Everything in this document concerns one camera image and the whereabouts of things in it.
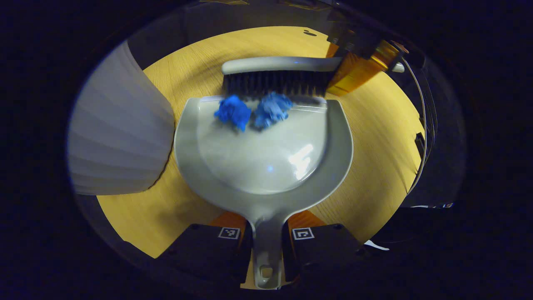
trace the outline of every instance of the wooden surface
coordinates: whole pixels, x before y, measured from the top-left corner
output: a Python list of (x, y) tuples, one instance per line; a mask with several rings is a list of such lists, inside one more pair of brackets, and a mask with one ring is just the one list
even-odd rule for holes
[[(304, 34), (304, 29), (317, 36)], [(303, 27), (234, 31), (179, 49), (144, 72), (171, 103), (177, 121), (187, 99), (221, 94), (224, 62), (260, 56), (325, 57), (326, 38)], [(411, 187), (421, 161), (414, 140), (423, 128), (411, 101), (384, 73), (342, 98), (325, 98), (338, 99), (346, 113), (353, 162), (337, 191), (310, 210), (327, 224), (344, 224), (365, 242), (389, 220)], [(208, 224), (223, 213), (187, 186), (173, 150), (161, 178), (149, 190), (98, 199), (117, 233), (152, 257), (191, 223)], [(249, 281), (250, 277), (243, 287), (251, 287)]]

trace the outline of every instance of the black background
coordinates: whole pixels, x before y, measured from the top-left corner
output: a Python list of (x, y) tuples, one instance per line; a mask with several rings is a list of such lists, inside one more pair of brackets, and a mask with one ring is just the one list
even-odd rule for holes
[[(6, 299), (190, 298), (147, 279), (97, 236), (72, 201), (63, 161), (69, 112), (90, 71), (83, 66), (126, 38), (128, 28), (175, 6), (176, 1), (18, 1), (3, 12), (9, 153), (0, 284)], [(481, 138), (444, 230), (402, 246), (404, 255), (393, 267), (377, 270), (382, 280), (358, 286), (354, 279), (354, 289), (398, 298), (525, 297), (531, 284), (525, 227), (531, 218), (531, 7), (525, 1), (419, 0), (355, 7), (455, 66), (459, 75), (450, 79), (466, 86), (460, 96), (474, 103), (467, 123), (480, 124), (468, 129)]]

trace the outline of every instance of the cable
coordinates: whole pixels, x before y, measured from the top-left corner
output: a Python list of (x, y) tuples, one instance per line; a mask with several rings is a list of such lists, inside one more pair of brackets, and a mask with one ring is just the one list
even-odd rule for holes
[[(409, 69), (409, 72), (411, 73), (411, 76), (415, 80), (416, 87), (418, 88), (418, 92), (420, 93), (420, 100), (422, 101), (422, 114), (424, 117), (424, 139), (427, 139), (427, 120), (426, 120), (426, 103), (424, 102), (424, 95), (422, 94), (422, 89), (420, 88), (420, 84), (418, 83), (418, 80), (416, 79), (415, 73), (413, 73), (413, 70), (405, 60), (405, 58), (402, 57), (403, 62)], [(413, 186), (407, 192), (407, 195), (415, 188), (416, 184), (420, 180), (420, 175), (422, 175), (422, 170), (424, 169), (424, 165), (426, 164), (426, 153), (427, 153), (427, 141), (424, 143), (424, 155), (422, 156), (422, 162), (420, 162), (420, 168), (418, 169), (418, 173), (416, 174), (415, 181), (413, 183)]]

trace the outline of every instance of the brush handle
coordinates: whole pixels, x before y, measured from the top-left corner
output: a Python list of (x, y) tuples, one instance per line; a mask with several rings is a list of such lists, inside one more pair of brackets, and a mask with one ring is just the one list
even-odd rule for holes
[(222, 65), (224, 75), (258, 72), (258, 71), (314, 71), (314, 72), (333, 72), (338, 64), (341, 63), (341, 57), (331, 58), (311, 58), (311, 57), (289, 57), (289, 56), (268, 56), (252, 57), (226, 61)]

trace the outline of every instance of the wooden table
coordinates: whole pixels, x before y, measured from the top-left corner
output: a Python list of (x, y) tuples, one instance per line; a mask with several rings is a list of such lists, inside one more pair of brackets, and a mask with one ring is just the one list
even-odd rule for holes
[[(144, 72), (171, 103), (177, 121), (187, 99), (221, 94), (224, 62), (325, 57), (326, 38), (304, 27), (239, 30), (179, 49)], [(411, 101), (385, 73), (346, 96), (325, 98), (338, 99), (344, 108), (353, 135), (353, 162), (337, 191), (310, 210), (327, 224), (344, 224), (365, 242), (385, 225), (411, 187), (421, 162), (414, 140), (423, 127)], [(161, 178), (147, 191), (98, 199), (120, 237), (151, 257), (158, 257), (191, 223), (208, 224), (224, 212), (187, 186), (174, 150)], [(253, 287), (253, 279), (248, 276), (242, 287)]]

